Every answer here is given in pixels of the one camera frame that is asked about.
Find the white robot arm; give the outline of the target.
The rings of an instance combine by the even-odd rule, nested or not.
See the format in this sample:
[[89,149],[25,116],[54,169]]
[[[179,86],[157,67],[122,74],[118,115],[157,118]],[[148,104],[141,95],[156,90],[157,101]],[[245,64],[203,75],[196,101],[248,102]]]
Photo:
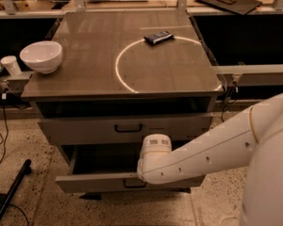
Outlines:
[[283,93],[252,105],[173,150],[169,137],[143,140],[137,173],[152,185],[247,167],[240,226],[283,226]]

